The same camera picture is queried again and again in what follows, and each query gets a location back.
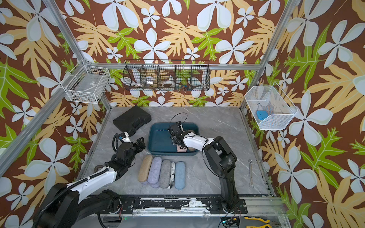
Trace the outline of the pink hard glasses case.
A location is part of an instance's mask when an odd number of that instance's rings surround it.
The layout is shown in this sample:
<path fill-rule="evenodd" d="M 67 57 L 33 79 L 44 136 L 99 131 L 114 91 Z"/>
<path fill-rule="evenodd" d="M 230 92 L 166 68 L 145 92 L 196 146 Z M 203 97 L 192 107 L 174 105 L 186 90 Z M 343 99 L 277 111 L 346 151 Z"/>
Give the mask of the pink hard glasses case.
<path fill-rule="evenodd" d="M 177 147 L 177 152 L 178 153 L 186 153 L 187 152 L 187 147 L 186 146 L 184 146 L 184 145 L 177 145 L 176 146 Z"/>

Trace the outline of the lilac fabric glasses case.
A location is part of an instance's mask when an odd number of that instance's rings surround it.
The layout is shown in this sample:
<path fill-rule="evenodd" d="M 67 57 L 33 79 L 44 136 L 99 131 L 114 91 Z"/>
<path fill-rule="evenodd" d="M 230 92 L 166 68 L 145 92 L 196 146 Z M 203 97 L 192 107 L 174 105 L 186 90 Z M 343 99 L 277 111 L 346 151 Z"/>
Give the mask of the lilac fabric glasses case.
<path fill-rule="evenodd" d="M 161 167 L 162 167 L 162 158 L 155 157 L 152 160 L 149 170 L 149 175 L 147 178 L 147 182 L 149 184 L 156 185 L 159 182 Z"/>

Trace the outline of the tan fabric glasses case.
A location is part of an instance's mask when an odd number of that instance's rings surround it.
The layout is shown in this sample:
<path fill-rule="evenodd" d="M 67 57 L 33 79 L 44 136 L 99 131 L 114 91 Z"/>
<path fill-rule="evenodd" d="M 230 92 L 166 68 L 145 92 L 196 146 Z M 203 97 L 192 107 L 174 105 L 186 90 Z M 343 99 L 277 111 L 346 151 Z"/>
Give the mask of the tan fabric glasses case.
<path fill-rule="evenodd" d="M 143 182 L 147 181 L 152 161 L 153 161 L 153 156 L 152 155 L 147 155 L 143 159 L 140 170 L 139 170 L 139 174 L 138 174 L 138 181 L 139 182 L 143 183 Z"/>

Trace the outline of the stained tan glasses case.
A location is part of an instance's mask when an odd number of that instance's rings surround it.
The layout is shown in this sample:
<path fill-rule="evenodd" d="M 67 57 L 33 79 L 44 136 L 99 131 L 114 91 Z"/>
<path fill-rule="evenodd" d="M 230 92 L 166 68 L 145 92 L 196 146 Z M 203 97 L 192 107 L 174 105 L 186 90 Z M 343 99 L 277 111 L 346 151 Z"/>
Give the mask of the stained tan glasses case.
<path fill-rule="evenodd" d="M 195 151 L 195 148 L 193 147 L 188 147 L 187 149 L 188 151 L 192 152 L 192 151 Z"/>

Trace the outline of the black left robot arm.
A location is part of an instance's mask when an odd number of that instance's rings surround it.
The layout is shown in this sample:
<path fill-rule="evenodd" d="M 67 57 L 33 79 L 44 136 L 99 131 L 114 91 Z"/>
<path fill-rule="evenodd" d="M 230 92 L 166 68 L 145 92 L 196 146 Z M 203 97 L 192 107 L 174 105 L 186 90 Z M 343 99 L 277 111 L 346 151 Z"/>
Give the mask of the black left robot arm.
<path fill-rule="evenodd" d="M 135 156 L 145 149 L 145 143 L 142 137 L 131 142 L 127 137 L 116 136 L 121 144 L 101 170 L 79 181 L 51 188 L 33 218 L 34 228 L 70 228 L 92 214 L 117 211 L 120 204 L 117 193 L 110 190 L 97 196 L 92 196 L 92 193 L 123 177 Z"/>

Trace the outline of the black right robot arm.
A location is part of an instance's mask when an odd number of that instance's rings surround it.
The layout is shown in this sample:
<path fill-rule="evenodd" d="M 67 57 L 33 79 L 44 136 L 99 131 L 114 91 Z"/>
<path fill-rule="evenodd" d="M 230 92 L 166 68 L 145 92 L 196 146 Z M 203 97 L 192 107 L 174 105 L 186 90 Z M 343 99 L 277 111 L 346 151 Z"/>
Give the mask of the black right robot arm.
<path fill-rule="evenodd" d="M 247 213 L 244 199 L 239 197 L 235 186 L 234 172 L 237 157 L 227 142 L 221 137 L 206 138 L 191 130 L 184 130 L 181 122 L 173 123 L 168 131 L 172 141 L 183 149 L 194 148 L 201 151 L 208 169 L 220 180 L 220 195 L 206 197 L 209 211 L 219 213 Z"/>

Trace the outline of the teal plastic storage box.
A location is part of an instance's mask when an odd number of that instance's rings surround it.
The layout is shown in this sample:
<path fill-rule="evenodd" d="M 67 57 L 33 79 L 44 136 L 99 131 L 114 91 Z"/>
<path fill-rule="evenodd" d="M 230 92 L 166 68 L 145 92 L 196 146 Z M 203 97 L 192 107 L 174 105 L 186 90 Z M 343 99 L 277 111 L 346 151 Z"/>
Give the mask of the teal plastic storage box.
<path fill-rule="evenodd" d="M 147 150 L 156 156 L 194 156 L 198 150 L 178 152 L 177 145 L 173 143 L 168 131 L 170 122 L 152 124 L 148 137 Z"/>

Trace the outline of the white striped glasses case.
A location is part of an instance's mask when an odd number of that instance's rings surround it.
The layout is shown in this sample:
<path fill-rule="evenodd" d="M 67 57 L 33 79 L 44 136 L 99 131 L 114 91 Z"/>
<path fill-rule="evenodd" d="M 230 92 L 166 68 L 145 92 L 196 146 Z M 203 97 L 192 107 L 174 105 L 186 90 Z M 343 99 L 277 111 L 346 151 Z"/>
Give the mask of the white striped glasses case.
<path fill-rule="evenodd" d="M 174 186 L 174 182 L 175 182 L 175 168 L 176 168 L 176 164 L 174 162 L 171 162 L 170 182 L 169 182 L 168 189 L 171 189 Z"/>

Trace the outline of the light blue glasses case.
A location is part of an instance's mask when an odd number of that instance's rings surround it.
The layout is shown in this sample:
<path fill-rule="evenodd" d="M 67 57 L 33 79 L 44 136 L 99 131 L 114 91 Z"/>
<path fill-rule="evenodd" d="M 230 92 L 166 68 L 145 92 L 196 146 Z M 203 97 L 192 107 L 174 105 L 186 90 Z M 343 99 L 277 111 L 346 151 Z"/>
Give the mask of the light blue glasses case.
<path fill-rule="evenodd" d="M 175 188 L 182 190 L 185 187 L 185 163 L 179 161 L 175 166 Z"/>

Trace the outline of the grey fabric glasses case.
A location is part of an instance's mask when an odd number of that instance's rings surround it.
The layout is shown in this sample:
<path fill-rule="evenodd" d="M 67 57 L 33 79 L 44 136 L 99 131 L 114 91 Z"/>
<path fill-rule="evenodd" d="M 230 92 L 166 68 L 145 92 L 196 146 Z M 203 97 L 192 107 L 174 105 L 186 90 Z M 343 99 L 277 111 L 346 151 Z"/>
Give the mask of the grey fabric glasses case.
<path fill-rule="evenodd" d="M 169 160 L 163 160 L 160 170 L 159 187 L 167 189 L 170 185 L 172 163 Z"/>

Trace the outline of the black plastic tool case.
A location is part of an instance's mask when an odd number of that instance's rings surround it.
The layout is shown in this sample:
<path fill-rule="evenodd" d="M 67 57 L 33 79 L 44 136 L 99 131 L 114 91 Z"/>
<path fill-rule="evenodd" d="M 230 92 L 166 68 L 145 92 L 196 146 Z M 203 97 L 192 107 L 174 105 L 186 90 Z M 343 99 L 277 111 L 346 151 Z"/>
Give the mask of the black plastic tool case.
<path fill-rule="evenodd" d="M 139 128 L 149 123 L 152 117 L 138 106 L 133 106 L 125 113 L 113 120 L 114 126 L 122 133 L 133 136 Z"/>

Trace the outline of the blue item in basket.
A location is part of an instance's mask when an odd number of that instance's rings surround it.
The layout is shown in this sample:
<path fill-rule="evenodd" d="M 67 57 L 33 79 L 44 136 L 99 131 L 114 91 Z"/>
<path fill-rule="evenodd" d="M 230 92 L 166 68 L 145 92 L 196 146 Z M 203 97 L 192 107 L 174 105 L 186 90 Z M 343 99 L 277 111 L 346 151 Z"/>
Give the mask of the blue item in basket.
<path fill-rule="evenodd" d="M 259 120 L 265 120 L 267 117 L 269 117 L 269 113 L 265 110 L 257 110 L 256 116 Z"/>

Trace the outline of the white mesh basket right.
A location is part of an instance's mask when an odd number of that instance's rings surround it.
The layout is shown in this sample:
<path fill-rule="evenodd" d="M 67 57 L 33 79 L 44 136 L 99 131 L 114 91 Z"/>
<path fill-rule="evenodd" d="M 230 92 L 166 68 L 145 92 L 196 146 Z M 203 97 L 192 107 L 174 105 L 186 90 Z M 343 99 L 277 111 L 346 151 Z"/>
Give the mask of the white mesh basket right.
<path fill-rule="evenodd" d="M 280 87 L 253 86 L 244 97 L 260 130 L 284 130 L 298 112 L 298 108 Z M 267 111 L 269 117 L 259 120 L 257 110 Z"/>

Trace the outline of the yellow handled pliers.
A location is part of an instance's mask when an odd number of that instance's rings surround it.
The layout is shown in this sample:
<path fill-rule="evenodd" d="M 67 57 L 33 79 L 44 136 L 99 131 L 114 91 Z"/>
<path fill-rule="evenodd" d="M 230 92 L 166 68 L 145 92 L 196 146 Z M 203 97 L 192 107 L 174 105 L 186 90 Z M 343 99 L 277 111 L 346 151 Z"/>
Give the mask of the yellow handled pliers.
<path fill-rule="evenodd" d="M 247 222 L 246 228 L 281 228 L 281 223 L 260 217 L 244 217 Z"/>

